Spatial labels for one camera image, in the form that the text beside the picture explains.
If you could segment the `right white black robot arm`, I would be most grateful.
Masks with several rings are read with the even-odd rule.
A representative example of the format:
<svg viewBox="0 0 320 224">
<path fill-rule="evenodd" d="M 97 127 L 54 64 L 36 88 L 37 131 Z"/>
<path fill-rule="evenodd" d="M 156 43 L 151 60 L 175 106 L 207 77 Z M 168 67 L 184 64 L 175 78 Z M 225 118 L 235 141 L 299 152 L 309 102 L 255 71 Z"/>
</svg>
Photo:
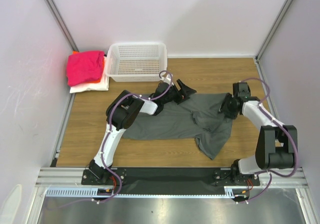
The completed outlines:
<svg viewBox="0 0 320 224">
<path fill-rule="evenodd" d="M 263 173 L 292 177 L 299 168 L 296 127 L 284 124 L 268 112 L 263 100 L 251 95 L 245 80 L 232 86 L 232 94 L 227 93 L 219 112 L 233 120 L 238 115 L 245 116 L 259 130 L 259 135 L 254 155 L 232 164 L 231 181 L 242 185 L 249 175 L 257 177 Z"/>
</svg>

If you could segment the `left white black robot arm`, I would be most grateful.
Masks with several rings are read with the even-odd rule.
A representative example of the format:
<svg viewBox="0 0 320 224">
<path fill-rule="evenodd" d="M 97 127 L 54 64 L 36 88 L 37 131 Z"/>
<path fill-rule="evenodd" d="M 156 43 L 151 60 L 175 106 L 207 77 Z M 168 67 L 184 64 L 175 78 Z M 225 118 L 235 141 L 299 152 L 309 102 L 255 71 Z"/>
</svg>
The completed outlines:
<svg viewBox="0 0 320 224">
<path fill-rule="evenodd" d="M 149 96 L 124 90 L 107 108 L 106 130 L 99 151 L 88 165 L 87 179 L 105 184 L 112 176 L 114 154 L 124 132 L 134 123 L 139 113 L 156 116 L 169 102 L 181 104 L 197 91 L 177 80 L 180 89 L 170 78 L 164 78 Z"/>
</svg>

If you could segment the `grey t shirt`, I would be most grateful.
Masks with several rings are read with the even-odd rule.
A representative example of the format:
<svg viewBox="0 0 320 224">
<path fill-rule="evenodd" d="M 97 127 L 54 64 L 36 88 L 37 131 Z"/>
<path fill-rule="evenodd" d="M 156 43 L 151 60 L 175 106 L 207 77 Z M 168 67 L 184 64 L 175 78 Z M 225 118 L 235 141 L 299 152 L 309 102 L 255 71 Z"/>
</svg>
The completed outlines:
<svg viewBox="0 0 320 224">
<path fill-rule="evenodd" d="M 156 116 L 140 113 L 124 132 L 133 140 L 193 138 L 197 147 L 213 160 L 231 136 L 232 119 L 220 113 L 226 94 L 193 94 L 189 100 L 167 103 Z"/>
</svg>

